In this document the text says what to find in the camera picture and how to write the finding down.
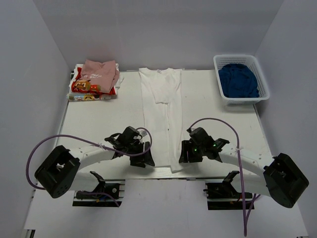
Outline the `blue t-shirt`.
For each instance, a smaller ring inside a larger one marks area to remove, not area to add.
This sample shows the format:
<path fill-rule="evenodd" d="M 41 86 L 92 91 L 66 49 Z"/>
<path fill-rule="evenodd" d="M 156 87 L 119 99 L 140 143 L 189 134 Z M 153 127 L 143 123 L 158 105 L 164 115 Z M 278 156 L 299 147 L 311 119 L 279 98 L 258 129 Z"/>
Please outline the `blue t-shirt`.
<path fill-rule="evenodd" d="M 218 71 L 227 98 L 258 98 L 258 82 L 253 72 L 240 63 L 230 63 Z"/>

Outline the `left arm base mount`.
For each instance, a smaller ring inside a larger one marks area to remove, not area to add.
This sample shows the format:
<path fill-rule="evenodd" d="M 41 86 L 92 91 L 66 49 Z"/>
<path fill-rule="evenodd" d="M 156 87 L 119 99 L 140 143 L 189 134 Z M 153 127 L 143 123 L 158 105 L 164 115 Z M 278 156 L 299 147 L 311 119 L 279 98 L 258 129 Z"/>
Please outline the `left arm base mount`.
<path fill-rule="evenodd" d="M 120 207 L 125 191 L 124 180 L 106 180 L 94 171 L 78 173 L 71 187 L 74 207 Z"/>

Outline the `red cartoon print t-shirt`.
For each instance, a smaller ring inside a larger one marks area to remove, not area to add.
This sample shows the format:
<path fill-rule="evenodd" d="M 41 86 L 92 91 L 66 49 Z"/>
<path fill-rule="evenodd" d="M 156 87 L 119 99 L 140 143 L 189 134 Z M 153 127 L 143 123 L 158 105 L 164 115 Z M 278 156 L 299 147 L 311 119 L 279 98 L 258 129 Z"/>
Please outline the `red cartoon print t-shirt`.
<path fill-rule="evenodd" d="M 118 90 L 124 80 L 124 77 L 122 75 L 119 76 L 116 85 L 109 93 L 93 91 L 93 89 L 98 89 L 99 87 L 81 79 L 82 67 L 83 64 L 76 64 L 75 69 L 71 72 L 69 92 L 66 95 L 67 99 L 69 101 L 98 101 L 114 99 L 114 97 L 118 94 Z"/>

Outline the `pink t-shirt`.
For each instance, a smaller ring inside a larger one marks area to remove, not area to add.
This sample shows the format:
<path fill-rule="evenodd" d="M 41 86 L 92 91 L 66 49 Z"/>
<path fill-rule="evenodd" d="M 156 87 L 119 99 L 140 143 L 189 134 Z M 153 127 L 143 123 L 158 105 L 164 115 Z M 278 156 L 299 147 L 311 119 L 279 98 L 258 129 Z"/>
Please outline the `pink t-shirt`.
<path fill-rule="evenodd" d="M 81 79 L 88 82 L 88 90 L 109 93 L 119 79 L 116 62 L 100 63 L 87 59 L 81 70 Z"/>

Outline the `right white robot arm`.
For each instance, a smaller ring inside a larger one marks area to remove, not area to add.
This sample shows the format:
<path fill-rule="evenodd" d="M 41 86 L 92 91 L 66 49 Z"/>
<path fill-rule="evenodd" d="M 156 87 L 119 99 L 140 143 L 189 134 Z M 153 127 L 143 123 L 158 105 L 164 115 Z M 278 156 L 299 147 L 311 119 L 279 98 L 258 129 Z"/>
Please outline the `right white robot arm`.
<path fill-rule="evenodd" d="M 198 127 L 182 141 L 179 163 L 199 163 L 204 157 L 231 164 L 247 172 L 231 171 L 222 181 L 220 191 L 210 198 L 234 198 L 243 191 L 269 196 L 279 205 L 292 208 L 309 186 L 309 181 L 295 162 L 284 153 L 266 156 L 238 149 L 228 140 L 214 140 Z"/>

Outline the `white t-shirt black print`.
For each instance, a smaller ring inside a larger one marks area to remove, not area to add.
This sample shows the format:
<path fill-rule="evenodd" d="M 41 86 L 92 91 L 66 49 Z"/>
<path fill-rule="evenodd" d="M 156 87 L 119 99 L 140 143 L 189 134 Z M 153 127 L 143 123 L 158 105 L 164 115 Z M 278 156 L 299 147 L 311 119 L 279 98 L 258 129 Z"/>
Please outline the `white t-shirt black print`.
<path fill-rule="evenodd" d="M 153 138 L 151 153 L 157 167 L 183 170 L 179 164 L 183 136 L 182 69 L 140 68 L 145 128 Z"/>

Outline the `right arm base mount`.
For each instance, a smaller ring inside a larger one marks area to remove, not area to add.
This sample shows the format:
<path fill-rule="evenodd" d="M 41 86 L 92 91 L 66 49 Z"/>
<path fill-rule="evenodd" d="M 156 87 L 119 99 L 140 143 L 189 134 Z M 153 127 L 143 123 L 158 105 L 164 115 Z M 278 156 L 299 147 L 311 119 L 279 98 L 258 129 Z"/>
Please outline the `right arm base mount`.
<path fill-rule="evenodd" d="M 239 171 L 230 172 L 224 179 L 208 179 L 203 190 L 207 196 L 208 210 L 242 210 L 242 193 L 233 186 L 233 179 Z"/>

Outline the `white plastic basket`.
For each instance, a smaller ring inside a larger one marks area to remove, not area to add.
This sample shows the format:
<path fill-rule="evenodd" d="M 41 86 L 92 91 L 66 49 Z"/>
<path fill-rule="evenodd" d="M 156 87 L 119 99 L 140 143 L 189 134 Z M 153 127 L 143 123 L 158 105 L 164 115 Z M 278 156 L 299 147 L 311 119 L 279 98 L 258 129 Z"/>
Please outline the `white plastic basket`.
<path fill-rule="evenodd" d="M 215 67 L 218 87 L 220 90 L 220 95 L 222 101 L 226 105 L 254 105 L 260 101 L 267 100 L 269 98 L 269 90 L 260 68 L 260 65 L 257 59 L 252 55 L 216 55 L 213 57 L 213 63 Z M 258 98 L 227 98 L 224 96 L 222 91 L 222 86 L 220 83 L 220 78 L 218 71 L 222 69 L 223 66 L 230 64 L 230 63 L 240 63 L 247 66 L 255 75 L 257 82 L 258 82 L 258 91 L 259 97 Z"/>

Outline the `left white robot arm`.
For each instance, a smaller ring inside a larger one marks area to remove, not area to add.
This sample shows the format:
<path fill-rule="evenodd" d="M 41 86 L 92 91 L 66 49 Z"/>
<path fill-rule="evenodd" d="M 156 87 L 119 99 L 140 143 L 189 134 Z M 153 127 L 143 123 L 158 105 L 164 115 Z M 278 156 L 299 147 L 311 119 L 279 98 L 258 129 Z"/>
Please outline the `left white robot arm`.
<path fill-rule="evenodd" d="M 102 161 L 111 161 L 127 156 L 130 165 L 140 168 L 155 166 L 151 155 L 152 140 L 143 141 L 150 135 L 143 127 L 128 126 L 122 133 L 115 133 L 103 143 L 87 141 L 88 146 L 67 149 L 63 145 L 55 147 L 35 171 L 36 180 L 52 198 L 59 198 L 69 190 L 86 198 L 107 197 L 117 199 L 117 188 L 110 188 L 105 179 L 94 171 L 83 173 L 82 169 Z"/>

